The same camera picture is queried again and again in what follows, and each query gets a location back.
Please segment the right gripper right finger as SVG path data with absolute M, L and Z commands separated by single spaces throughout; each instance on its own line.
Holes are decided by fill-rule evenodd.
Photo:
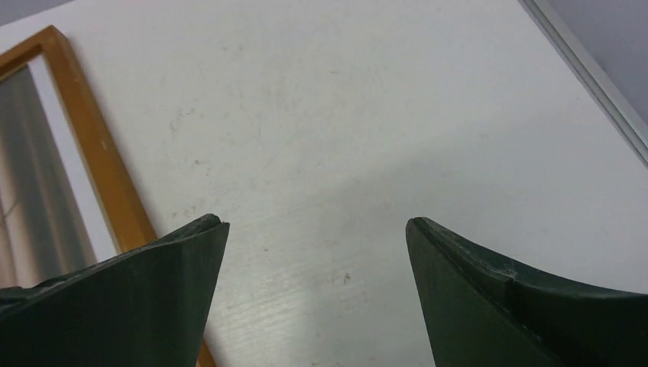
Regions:
M 645 366 L 647 297 L 569 280 L 425 217 L 407 249 L 438 366 Z

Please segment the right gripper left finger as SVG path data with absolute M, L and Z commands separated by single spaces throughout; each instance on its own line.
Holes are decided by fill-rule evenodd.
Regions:
M 3 366 L 194 366 L 229 225 L 204 215 L 147 245 L 1 291 Z

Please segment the wooden picture frame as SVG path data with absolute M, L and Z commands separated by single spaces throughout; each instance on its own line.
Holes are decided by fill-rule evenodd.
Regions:
M 118 244 L 117 255 L 162 238 L 154 232 L 73 48 L 59 30 L 48 26 L 5 51 L 1 55 L 1 79 L 38 56 L 47 61 L 63 97 L 73 131 Z M 203 337 L 198 362 L 194 366 L 212 366 L 214 363 Z

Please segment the printed plant photo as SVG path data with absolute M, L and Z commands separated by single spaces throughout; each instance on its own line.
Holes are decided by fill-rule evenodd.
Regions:
M 1 285 L 32 287 L 118 254 L 44 57 L 1 79 Z

